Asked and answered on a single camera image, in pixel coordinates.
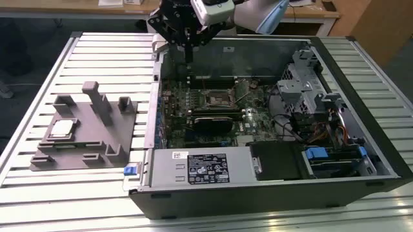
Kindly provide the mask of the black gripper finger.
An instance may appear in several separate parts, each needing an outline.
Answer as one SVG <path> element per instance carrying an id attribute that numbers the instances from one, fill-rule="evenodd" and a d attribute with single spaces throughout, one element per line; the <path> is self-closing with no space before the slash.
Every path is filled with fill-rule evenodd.
<path id="1" fill-rule="evenodd" d="M 153 12 L 147 22 L 165 41 L 184 52 L 184 28 L 179 16 L 176 12 L 167 15 Z"/>
<path id="2" fill-rule="evenodd" d="M 200 32 L 196 28 L 187 29 L 184 42 L 184 59 L 186 63 L 192 62 L 194 48 L 206 45 L 220 31 L 220 23 L 207 26 Z"/>

